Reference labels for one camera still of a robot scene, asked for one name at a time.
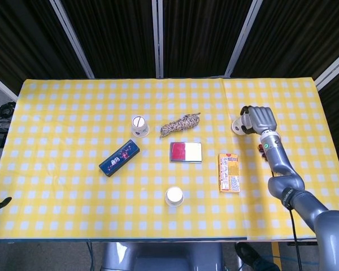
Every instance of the shoe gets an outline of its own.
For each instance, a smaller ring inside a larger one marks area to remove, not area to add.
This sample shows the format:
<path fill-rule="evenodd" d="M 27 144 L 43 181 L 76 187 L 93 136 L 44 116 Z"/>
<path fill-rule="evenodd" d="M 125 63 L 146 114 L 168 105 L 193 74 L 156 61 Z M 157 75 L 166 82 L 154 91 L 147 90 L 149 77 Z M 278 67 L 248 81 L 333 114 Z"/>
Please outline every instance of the shoe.
<path fill-rule="evenodd" d="M 235 250 L 240 259 L 251 267 L 253 267 L 254 262 L 258 258 L 261 258 L 260 254 L 258 254 L 248 243 L 236 243 Z"/>

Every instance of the yellow checkered tablecloth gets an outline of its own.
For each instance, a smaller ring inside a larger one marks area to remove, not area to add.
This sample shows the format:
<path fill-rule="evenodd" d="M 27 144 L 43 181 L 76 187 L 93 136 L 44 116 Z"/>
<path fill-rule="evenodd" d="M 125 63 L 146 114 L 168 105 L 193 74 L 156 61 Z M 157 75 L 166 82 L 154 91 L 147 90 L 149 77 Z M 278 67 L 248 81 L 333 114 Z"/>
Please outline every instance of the yellow checkered tablecloth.
<path fill-rule="evenodd" d="M 258 135 L 237 136 L 244 105 L 269 106 L 306 189 L 339 209 L 339 162 L 311 78 L 26 80 L 0 161 L 0 239 L 292 239 L 289 212 L 271 197 Z M 201 112 L 192 130 L 160 127 Z M 150 133 L 135 138 L 131 119 Z M 98 165 L 134 140 L 141 149 L 112 177 Z M 203 162 L 169 162 L 173 141 L 202 142 Z M 218 189 L 217 155 L 239 154 L 241 192 Z M 169 207 L 164 192 L 184 191 Z M 300 238 L 314 234 L 296 215 Z"/>

